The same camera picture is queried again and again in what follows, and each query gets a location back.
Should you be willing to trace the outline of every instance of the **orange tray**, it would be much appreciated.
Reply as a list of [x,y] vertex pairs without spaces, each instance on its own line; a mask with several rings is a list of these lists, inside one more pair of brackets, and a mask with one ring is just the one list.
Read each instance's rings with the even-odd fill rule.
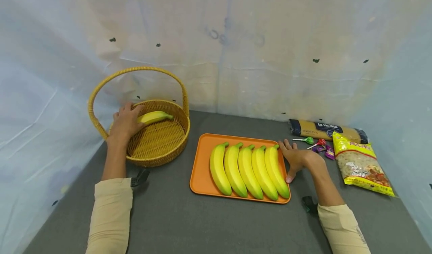
[[[260,140],[253,138],[245,138],[245,137],[235,137],[235,136],[227,136],[227,135],[217,135],[206,133],[201,135],[198,141],[198,147],[196,149],[195,161],[193,162],[193,169],[190,178],[190,189],[196,194],[202,195],[211,195],[211,196],[219,196],[226,198],[235,198],[242,200],[253,200],[253,201],[261,201],[267,203],[288,203],[291,199],[291,191],[289,199],[284,199],[279,196],[277,201],[270,200],[266,195],[264,195],[263,200],[255,199],[249,192],[247,193],[247,198],[239,197],[234,191],[230,196],[226,196],[219,191],[216,184],[213,182],[212,175],[210,173],[210,155],[213,148],[221,143],[228,142],[230,145],[235,145],[237,143],[243,143],[243,147],[249,146],[251,144],[255,145],[255,148],[259,148],[263,145],[270,147],[277,144],[272,140]],[[279,169],[282,176],[285,178],[287,175],[287,170],[285,169],[284,157],[282,152],[278,150],[279,155]]]

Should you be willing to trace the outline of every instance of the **gray table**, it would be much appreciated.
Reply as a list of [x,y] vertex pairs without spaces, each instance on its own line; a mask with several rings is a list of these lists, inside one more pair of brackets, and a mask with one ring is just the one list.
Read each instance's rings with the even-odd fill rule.
[[[307,171],[292,183],[292,199],[286,205],[196,195],[189,189],[200,135],[279,140],[290,137],[287,123],[205,112],[190,115],[185,150],[170,164],[151,169],[148,183],[134,192],[128,253],[331,253],[318,218],[302,206],[303,196],[316,198]],[[57,203],[26,254],[85,252],[94,184],[102,174],[105,155],[102,146]],[[372,253],[432,253],[400,199],[345,186],[336,163],[326,161]],[[128,165],[129,176],[136,173],[137,168]]]

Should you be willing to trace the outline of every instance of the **banana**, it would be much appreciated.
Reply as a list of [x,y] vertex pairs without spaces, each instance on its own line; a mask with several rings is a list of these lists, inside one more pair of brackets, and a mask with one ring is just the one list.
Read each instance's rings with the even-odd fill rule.
[[138,117],[138,123],[145,123],[146,126],[165,119],[172,120],[174,117],[162,111],[149,112],[141,117]]
[[227,174],[226,176],[228,177],[228,181],[237,195],[246,198],[248,191],[240,176],[239,165],[237,162],[239,159],[238,151],[241,146],[243,146],[242,143],[237,143],[235,146],[228,148],[225,153],[225,173]]
[[278,144],[267,148],[265,152],[265,168],[267,169],[267,173],[270,176],[270,179],[276,187],[279,195],[281,195],[285,199],[289,199],[290,189],[288,188],[287,183],[285,183],[284,178],[282,178],[281,171],[279,170],[279,161],[277,154],[278,148]]
[[215,182],[217,188],[225,195],[230,196],[231,191],[231,185],[228,181],[227,175],[225,174],[224,170],[224,154],[225,154],[225,147],[227,147],[229,143],[222,143],[219,145],[216,145],[215,148],[213,148],[213,151],[211,152],[210,156],[210,172],[211,177],[213,178],[213,181]]
[[240,175],[243,179],[246,188],[249,192],[259,200],[262,200],[264,197],[263,191],[261,190],[261,186],[258,183],[254,171],[252,169],[252,149],[255,145],[250,145],[248,147],[242,148],[238,154],[238,169],[240,171]]
[[252,152],[253,173],[255,174],[259,185],[264,191],[264,194],[267,195],[267,197],[269,197],[271,200],[278,200],[278,191],[276,190],[273,182],[271,181],[267,173],[264,154],[265,148],[265,146],[261,146],[260,148],[255,149]]

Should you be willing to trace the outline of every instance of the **beige sleeve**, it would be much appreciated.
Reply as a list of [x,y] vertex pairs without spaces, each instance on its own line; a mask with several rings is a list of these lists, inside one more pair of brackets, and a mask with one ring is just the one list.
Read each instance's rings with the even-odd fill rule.
[[116,178],[94,186],[86,254],[126,253],[133,199],[130,182],[130,178]]
[[318,215],[333,254],[370,254],[359,224],[347,205],[318,205]]

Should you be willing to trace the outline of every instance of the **white backdrop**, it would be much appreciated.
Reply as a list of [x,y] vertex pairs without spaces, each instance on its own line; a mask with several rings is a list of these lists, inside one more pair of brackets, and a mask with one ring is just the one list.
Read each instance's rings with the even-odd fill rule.
[[[141,65],[179,76],[192,110],[363,127],[432,244],[430,161],[398,146],[432,131],[431,10],[431,0],[0,0],[0,253],[23,251],[102,143],[91,90]],[[96,115],[106,125],[117,101],[137,96],[182,101],[173,79],[140,72],[104,88]],[[409,124],[417,118],[423,127]]]

